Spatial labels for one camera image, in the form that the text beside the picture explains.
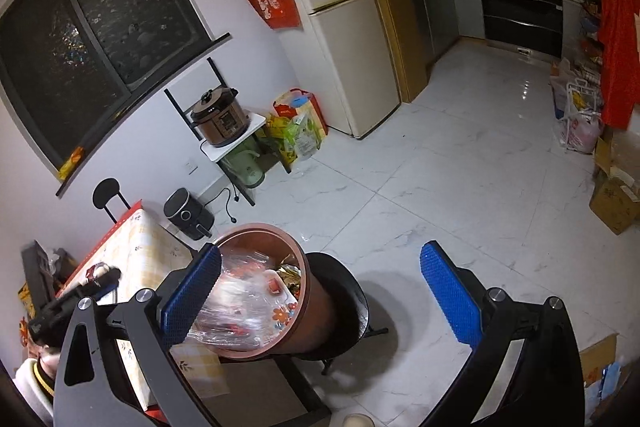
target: blue gripper pad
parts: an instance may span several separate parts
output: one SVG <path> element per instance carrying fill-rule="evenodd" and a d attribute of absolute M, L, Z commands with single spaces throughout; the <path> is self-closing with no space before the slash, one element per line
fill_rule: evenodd
<path fill-rule="evenodd" d="M 480 310 L 443 255 L 436 241 L 428 242 L 420 252 L 420 271 L 458 341 L 476 349 L 482 339 Z"/>
<path fill-rule="evenodd" d="M 162 311 L 162 347 L 184 342 L 213 285 L 220 277 L 222 257 L 218 247 L 209 250 L 192 266 Z"/>

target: pot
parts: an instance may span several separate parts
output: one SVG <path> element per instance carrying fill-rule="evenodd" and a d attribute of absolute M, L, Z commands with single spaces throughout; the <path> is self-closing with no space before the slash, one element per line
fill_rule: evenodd
<path fill-rule="evenodd" d="M 164 204 L 164 216 L 187 237 L 198 241 L 211 237 L 214 217 L 186 188 L 178 188 Z"/>
<path fill-rule="evenodd" d="M 334 303 L 309 269 L 305 253 L 293 237 L 284 230 L 264 223 L 249 223 L 229 230 L 214 241 L 222 255 L 232 255 L 233 249 L 258 251 L 276 265 L 286 260 L 302 272 L 300 298 L 291 322 L 279 336 L 260 349 L 232 351 L 209 346 L 226 359 L 255 360 L 267 355 L 306 353 L 321 346 L 334 330 Z"/>
<path fill-rule="evenodd" d="M 236 100 L 238 91 L 228 87 L 209 89 L 191 111 L 197 127 L 213 147 L 224 147 L 238 139 L 249 127 L 249 117 Z"/>

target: refrigerator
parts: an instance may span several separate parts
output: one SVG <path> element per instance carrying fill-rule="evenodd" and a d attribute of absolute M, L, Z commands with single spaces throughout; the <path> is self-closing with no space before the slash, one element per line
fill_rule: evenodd
<path fill-rule="evenodd" d="M 301 28 L 277 30 L 300 87 L 328 126 L 364 137 L 399 105 L 375 0 L 295 0 Z"/>

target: chair backrest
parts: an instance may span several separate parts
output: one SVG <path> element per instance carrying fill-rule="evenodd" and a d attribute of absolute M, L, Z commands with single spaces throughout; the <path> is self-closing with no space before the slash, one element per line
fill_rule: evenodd
<path fill-rule="evenodd" d="M 131 208 L 127 200 L 120 193 L 120 184 L 118 183 L 116 178 L 107 178 L 98 183 L 97 187 L 94 188 L 94 207 L 98 208 L 98 210 L 104 210 L 109 217 L 113 220 L 114 223 L 117 223 L 118 220 L 113 217 L 113 214 L 110 213 L 107 208 L 107 203 L 111 201 L 112 198 L 118 196 L 122 203 L 125 204 L 127 208 Z"/>

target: white shelf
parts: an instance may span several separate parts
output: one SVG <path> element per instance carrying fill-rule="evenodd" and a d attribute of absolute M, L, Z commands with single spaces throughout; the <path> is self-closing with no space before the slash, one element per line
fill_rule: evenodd
<path fill-rule="evenodd" d="M 244 134 L 229 145 L 225 145 L 224 147 L 213 147 L 209 142 L 203 140 L 203 142 L 200 143 L 200 149 L 212 162 L 219 162 L 267 122 L 265 117 L 260 114 L 255 114 L 254 112 L 249 113 L 249 119 L 249 127 L 244 131 Z"/>

